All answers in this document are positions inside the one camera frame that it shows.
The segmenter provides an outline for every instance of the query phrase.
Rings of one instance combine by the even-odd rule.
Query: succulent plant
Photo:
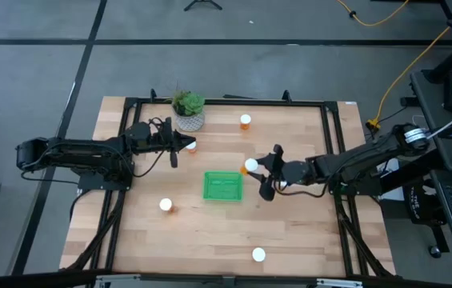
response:
[[[172,105],[177,114],[181,116],[193,116],[201,113],[204,107],[204,98],[189,91],[177,91],[174,94]]]

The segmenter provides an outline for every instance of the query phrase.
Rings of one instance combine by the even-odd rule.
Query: white cap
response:
[[[248,158],[245,160],[245,168],[249,172],[254,172],[258,168],[258,161],[256,159]]]
[[[172,207],[172,201],[168,198],[164,198],[160,201],[160,209],[164,210],[164,211],[168,211],[170,210],[170,208]]]
[[[244,114],[240,117],[240,122],[242,124],[249,124],[250,123],[250,116],[247,114]]]
[[[186,146],[186,148],[187,148],[188,150],[192,150],[192,149],[195,149],[196,146],[197,146],[197,143],[196,143],[196,141],[194,141],[194,142],[188,144],[188,145]]]
[[[266,257],[266,253],[264,251],[263,248],[256,248],[254,250],[252,250],[252,258],[256,261],[256,262],[263,262],[265,261],[265,257]]]

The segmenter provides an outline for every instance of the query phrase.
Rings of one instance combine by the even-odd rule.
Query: wheel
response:
[[[430,253],[430,256],[436,259],[441,257],[441,251],[437,246],[429,246],[428,253]]]

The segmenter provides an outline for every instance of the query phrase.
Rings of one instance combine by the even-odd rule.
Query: desk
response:
[[[104,97],[93,139],[104,140],[117,135],[124,102],[123,97]],[[346,148],[364,143],[357,105],[339,102],[338,110]],[[275,143],[282,145],[286,160],[325,154],[320,109],[206,104],[205,112],[203,128],[187,133],[197,138],[196,154],[182,151],[178,155],[177,169],[170,168],[169,155],[164,155],[147,176],[134,179],[126,194],[113,270],[344,277],[334,200],[329,195],[320,199],[277,195],[273,202],[265,202],[258,195],[259,183],[244,178],[242,202],[202,199],[205,171],[238,171],[246,158],[271,152]],[[253,121],[249,130],[242,131],[239,118],[245,113],[250,114]],[[170,105],[143,104],[140,121],[171,115]],[[338,151],[334,133],[331,134],[334,151]],[[145,171],[156,157],[156,154],[134,157],[135,172]],[[307,187],[316,194],[321,188],[319,185]],[[102,190],[91,191],[76,204],[60,267],[76,260],[94,236],[103,195]],[[173,200],[177,207],[174,214],[160,211],[158,203],[162,198]],[[364,240],[384,267],[394,273],[380,207],[368,197],[356,197],[356,203]],[[103,242],[98,267],[104,267],[108,241],[106,238]],[[262,263],[251,260],[256,246],[266,251],[266,260]],[[350,252],[352,259],[357,259],[352,242]]]
[[[410,80],[429,128],[436,130],[448,124],[452,120],[452,113],[442,108],[444,85],[428,82],[423,72],[412,73]],[[434,142],[444,165],[452,170],[452,139],[434,137]]]
[[[450,122],[452,120],[452,113],[442,108],[444,95],[443,84],[430,83],[428,80],[426,80],[423,72],[412,73],[410,80],[414,92],[416,93],[416,97],[419,100],[419,104],[423,110],[425,120],[429,125],[429,128],[431,130],[436,130],[437,128],[440,128]],[[438,163],[435,163],[434,166],[436,169],[443,171],[429,171],[430,169],[424,169],[422,171],[425,172],[425,174],[428,174],[428,172],[430,172],[432,179],[435,180],[436,183],[439,183],[438,175],[445,175],[445,172],[446,174],[452,173],[452,139],[442,139],[439,137],[434,137],[434,142],[437,146],[437,149],[429,152],[428,155],[432,155],[431,157],[438,158],[439,161]],[[447,204],[444,194],[442,193],[442,189],[440,187],[436,188],[439,200],[444,206],[446,206]],[[448,222],[452,223],[452,215],[450,213],[450,209],[446,207],[444,209],[444,212],[446,214]]]

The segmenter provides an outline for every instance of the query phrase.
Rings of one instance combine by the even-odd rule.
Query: floor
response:
[[[217,0],[223,11],[197,4],[183,12],[187,2],[108,1],[101,25],[92,29],[99,0],[0,0],[0,39],[23,39],[0,42],[0,275],[10,272],[37,187],[36,182],[20,179],[14,148],[30,138],[54,136],[70,94],[78,100],[68,138],[91,137],[103,96],[147,96],[151,88],[163,96],[187,89],[208,98],[224,94],[280,98],[289,90],[293,99],[356,101],[365,121],[374,116],[389,84],[423,46],[263,45],[263,39],[433,39],[446,25],[440,6],[426,3],[411,3],[384,25],[364,27],[334,0]],[[346,3],[366,22],[384,18],[400,5],[369,0]],[[448,3],[452,9],[452,0]],[[89,36],[172,41],[93,47],[59,41]],[[39,38],[47,41],[25,41]],[[189,45],[179,39],[238,41]],[[452,39],[452,33],[445,39]],[[433,67],[451,51],[451,47],[435,47],[413,70]],[[408,82],[405,77],[396,85],[382,115],[400,109],[399,97],[411,95]],[[413,115],[420,114],[419,108],[404,110],[387,120],[383,129],[411,122]],[[415,119],[425,125],[422,118]],[[55,178],[76,179],[62,169]],[[26,273],[58,268],[74,196],[72,185],[51,186]],[[399,275],[452,283],[452,252],[441,259],[430,258],[426,247],[432,234],[427,228],[390,217],[386,228]],[[452,248],[447,228],[445,233]]]

